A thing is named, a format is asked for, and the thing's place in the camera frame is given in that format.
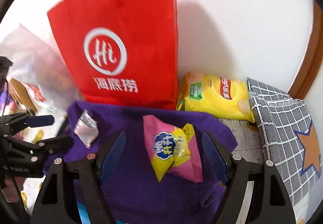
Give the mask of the left hand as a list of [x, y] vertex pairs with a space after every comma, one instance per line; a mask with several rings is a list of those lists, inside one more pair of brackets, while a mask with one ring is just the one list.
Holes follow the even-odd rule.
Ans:
[[25, 182], [25, 178], [16, 177], [15, 178], [18, 191], [15, 188], [14, 182], [10, 178], [6, 178], [4, 183], [6, 187], [2, 190], [2, 193], [8, 202], [16, 203], [19, 201], [19, 194], [24, 189], [23, 184]]

